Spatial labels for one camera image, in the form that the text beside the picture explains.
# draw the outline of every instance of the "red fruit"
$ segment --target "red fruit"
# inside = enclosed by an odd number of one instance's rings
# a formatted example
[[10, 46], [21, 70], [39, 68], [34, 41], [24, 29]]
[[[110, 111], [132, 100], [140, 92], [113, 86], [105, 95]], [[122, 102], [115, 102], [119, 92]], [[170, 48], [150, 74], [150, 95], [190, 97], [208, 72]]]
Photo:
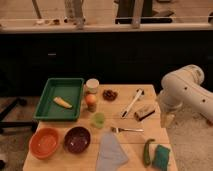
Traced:
[[96, 103], [97, 102], [97, 97], [94, 95], [94, 94], [87, 94], [86, 96], [85, 96], [85, 102], [87, 103], [87, 104], [94, 104], [94, 103]]

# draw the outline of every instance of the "black cabinet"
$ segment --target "black cabinet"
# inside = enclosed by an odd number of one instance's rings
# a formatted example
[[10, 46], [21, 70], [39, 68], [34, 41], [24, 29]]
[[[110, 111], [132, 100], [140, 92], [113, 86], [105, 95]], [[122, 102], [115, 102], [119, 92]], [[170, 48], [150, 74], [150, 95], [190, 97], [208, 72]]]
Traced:
[[50, 77], [154, 84], [188, 64], [213, 91], [213, 31], [0, 34], [0, 95], [40, 95]]

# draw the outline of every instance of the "green tray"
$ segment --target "green tray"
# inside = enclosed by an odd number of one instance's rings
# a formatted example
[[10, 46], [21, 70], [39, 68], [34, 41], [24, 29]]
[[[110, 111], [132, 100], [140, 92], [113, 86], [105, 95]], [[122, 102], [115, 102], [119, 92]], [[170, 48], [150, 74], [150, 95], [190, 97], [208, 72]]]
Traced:
[[[77, 120], [80, 114], [83, 94], [83, 78], [49, 78], [36, 108], [34, 118], [37, 120]], [[60, 96], [72, 104], [71, 109], [57, 105], [53, 99]]]

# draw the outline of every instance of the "green sponge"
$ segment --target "green sponge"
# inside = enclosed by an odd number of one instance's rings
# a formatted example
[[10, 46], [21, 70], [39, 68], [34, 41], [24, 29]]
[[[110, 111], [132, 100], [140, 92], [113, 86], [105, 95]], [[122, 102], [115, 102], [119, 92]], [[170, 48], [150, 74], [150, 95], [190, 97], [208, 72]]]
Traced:
[[155, 157], [152, 162], [152, 166], [160, 169], [161, 171], [167, 171], [167, 166], [169, 163], [169, 152], [170, 149], [158, 145], [155, 150]]
[[96, 128], [103, 128], [105, 117], [103, 113], [95, 113], [91, 118], [91, 124]]

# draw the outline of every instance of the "white cloth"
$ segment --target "white cloth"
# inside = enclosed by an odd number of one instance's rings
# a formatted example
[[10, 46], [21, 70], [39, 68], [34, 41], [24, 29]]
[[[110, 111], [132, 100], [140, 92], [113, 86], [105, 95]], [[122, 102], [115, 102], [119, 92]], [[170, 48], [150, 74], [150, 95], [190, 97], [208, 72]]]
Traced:
[[115, 135], [111, 132], [104, 133], [101, 138], [96, 171], [116, 171], [128, 160]]

